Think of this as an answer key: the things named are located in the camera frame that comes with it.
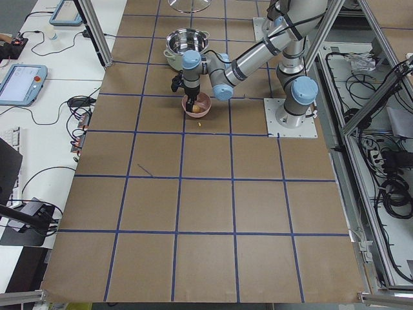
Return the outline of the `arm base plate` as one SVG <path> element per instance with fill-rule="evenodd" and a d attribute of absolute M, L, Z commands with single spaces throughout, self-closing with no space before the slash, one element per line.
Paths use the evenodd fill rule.
<path fill-rule="evenodd" d="M 263 101 L 268 137 L 297 139 L 318 138 L 310 105 L 307 107 L 304 115 L 293 116 L 285 110 L 285 99 L 265 98 Z"/>
<path fill-rule="evenodd" d="M 254 17 L 252 22 L 256 36 L 268 33 L 271 25 L 271 21 L 269 19 L 266 17 Z"/>

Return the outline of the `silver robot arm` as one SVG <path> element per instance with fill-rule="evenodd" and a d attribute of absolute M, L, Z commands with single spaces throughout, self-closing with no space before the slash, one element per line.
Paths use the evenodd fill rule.
<path fill-rule="evenodd" d="M 286 99 L 277 109 L 276 119 L 286 128 L 299 127 L 318 93 L 317 83 L 304 73 L 304 42 L 325 15 L 327 6 L 327 1 L 271 1 L 267 10 L 268 32 L 233 60 L 212 50 L 204 54 L 186 51 L 182 72 L 175 78 L 185 91 L 186 112 L 195 111 L 201 75 L 209 76 L 215 98 L 226 101 L 233 96 L 237 85 L 273 57 L 281 55 L 277 77 Z"/>

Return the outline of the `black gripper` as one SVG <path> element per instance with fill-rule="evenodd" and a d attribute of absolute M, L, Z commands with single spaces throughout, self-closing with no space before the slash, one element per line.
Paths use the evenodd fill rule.
<path fill-rule="evenodd" d="M 185 110 L 187 112 L 192 112 L 193 105 L 196 104 L 197 95 L 200 92 L 200 77 L 198 74 L 184 73 L 183 82 L 185 94 L 188 96 L 185 103 Z"/>

